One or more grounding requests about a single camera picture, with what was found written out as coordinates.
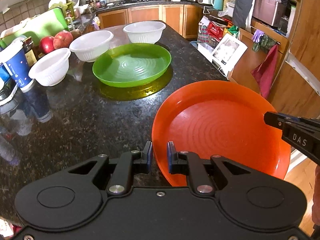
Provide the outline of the red apple right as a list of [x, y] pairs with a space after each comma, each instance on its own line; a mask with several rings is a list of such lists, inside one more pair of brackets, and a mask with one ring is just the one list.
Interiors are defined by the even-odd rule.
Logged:
[[72, 41], [73, 35], [69, 31], [63, 30], [54, 36], [53, 47], [55, 50], [68, 48]]

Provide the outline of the green dish rack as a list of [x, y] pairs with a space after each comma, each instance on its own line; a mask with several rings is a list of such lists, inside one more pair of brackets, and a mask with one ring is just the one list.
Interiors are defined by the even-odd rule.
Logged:
[[71, 17], [72, 20], [75, 19], [75, 13], [74, 13], [74, 2], [67, 2], [67, 3], [54, 3], [49, 7], [50, 9], [54, 9], [54, 8], [59, 8], [62, 10], [62, 13], [64, 15], [64, 17]]

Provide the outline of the dark apron hanging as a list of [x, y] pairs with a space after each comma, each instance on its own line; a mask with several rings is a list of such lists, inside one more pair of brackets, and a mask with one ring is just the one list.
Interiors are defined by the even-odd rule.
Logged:
[[233, 24], [247, 32], [251, 32], [251, 20], [255, 0], [235, 0]]

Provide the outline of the red cloth hanging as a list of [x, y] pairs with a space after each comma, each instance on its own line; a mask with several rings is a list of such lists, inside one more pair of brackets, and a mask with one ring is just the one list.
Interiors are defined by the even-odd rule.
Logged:
[[269, 50], [266, 59], [251, 71], [252, 76], [259, 86], [260, 94], [265, 99], [267, 99], [270, 93], [274, 71], [276, 70], [277, 58], [278, 45], [275, 44]]

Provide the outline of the green cutting board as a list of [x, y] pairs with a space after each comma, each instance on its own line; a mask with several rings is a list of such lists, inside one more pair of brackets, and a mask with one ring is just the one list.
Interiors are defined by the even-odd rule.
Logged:
[[19, 36], [32, 38], [35, 46], [46, 36], [55, 36], [62, 30], [69, 30], [68, 24], [60, 8], [54, 8], [33, 18], [26, 18], [1, 32], [1, 47], [5, 48]]

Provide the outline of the red shopping bag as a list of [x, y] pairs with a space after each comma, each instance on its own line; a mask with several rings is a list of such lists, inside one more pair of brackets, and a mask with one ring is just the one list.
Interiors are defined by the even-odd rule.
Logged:
[[207, 27], [208, 35], [217, 41], [221, 41], [224, 36], [224, 28], [210, 21]]

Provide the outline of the green plastic plate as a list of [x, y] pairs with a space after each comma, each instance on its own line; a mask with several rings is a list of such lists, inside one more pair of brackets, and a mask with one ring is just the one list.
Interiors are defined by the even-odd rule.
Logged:
[[93, 63], [92, 72], [103, 84], [130, 88], [161, 77], [171, 64], [171, 54], [162, 46], [131, 43], [109, 49]]

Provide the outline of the blue paper cup white lid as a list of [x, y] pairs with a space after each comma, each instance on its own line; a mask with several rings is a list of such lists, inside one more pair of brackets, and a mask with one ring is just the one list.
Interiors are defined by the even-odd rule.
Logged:
[[34, 79], [29, 77], [30, 67], [25, 57], [21, 40], [14, 40], [7, 48], [1, 51], [1, 63], [4, 64], [11, 78], [23, 93], [32, 88]]

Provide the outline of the white framed box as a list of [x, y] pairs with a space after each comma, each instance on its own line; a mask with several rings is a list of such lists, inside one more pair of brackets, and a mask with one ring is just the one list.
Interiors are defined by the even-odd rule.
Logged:
[[218, 70], [227, 76], [246, 50], [247, 46], [239, 39], [226, 34], [213, 50], [213, 62], [218, 65]]

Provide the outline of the white plastic bowl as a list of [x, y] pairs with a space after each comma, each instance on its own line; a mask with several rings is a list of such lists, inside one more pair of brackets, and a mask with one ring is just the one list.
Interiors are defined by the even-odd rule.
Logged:
[[100, 55], [109, 50], [114, 37], [108, 30], [98, 30], [76, 38], [69, 49], [82, 62], [94, 62]]
[[70, 55], [68, 48], [60, 48], [44, 55], [31, 67], [29, 77], [44, 87], [57, 85], [69, 70]]
[[158, 21], [142, 21], [126, 25], [123, 32], [131, 43], [155, 44], [161, 39], [166, 24]]

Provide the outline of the purple rubber glove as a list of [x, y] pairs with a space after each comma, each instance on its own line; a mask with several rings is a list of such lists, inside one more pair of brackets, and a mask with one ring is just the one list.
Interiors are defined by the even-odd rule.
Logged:
[[257, 29], [253, 34], [252, 40], [254, 43], [259, 43], [263, 36], [264, 36], [264, 32]]

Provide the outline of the red apple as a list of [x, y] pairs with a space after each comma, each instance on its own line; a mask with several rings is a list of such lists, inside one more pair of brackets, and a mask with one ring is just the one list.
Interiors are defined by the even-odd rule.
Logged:
[[43, 37], [39, 43], [39, 50], [45, 55], [51, 53], [52, 51], [55, 50], [53, 42], [54, 42], [53, 36]]
[[69, 31], [63, 30], [54, 36], [53, 47], [55, 50], [68, 48], [72, 41], [73, 35]]

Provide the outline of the orange plastic plate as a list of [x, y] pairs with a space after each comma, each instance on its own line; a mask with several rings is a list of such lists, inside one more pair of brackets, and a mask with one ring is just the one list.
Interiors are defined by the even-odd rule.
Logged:
[[157, 164], [172, 186], [184, 186], [183, 175], [168, 171], [167, 143], [203, 159], [218, 154], [284, 179], [291, 147], [281, 131], [264, 123], [274, 107], [262, 96], [228, 81], [199, 81], [173, 92], [160, 106], [152, 126]]

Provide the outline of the red apple left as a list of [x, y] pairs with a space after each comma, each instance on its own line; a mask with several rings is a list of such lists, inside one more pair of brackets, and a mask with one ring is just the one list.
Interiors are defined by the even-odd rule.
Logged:
[[53, 42], [54, 42], [53, 36], [43, 37], [39, 43], [39, 50], [45, 55], [51, 53], [52, 51], [55, 50]]

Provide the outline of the dark jar red lid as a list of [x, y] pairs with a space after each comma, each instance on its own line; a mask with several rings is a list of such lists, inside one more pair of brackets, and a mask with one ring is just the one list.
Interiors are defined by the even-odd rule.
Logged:
[[23, 40], [23, 49], [27, 59], [28, 66], [31, 68], [37, 61], [35, 46], [31, 36]]

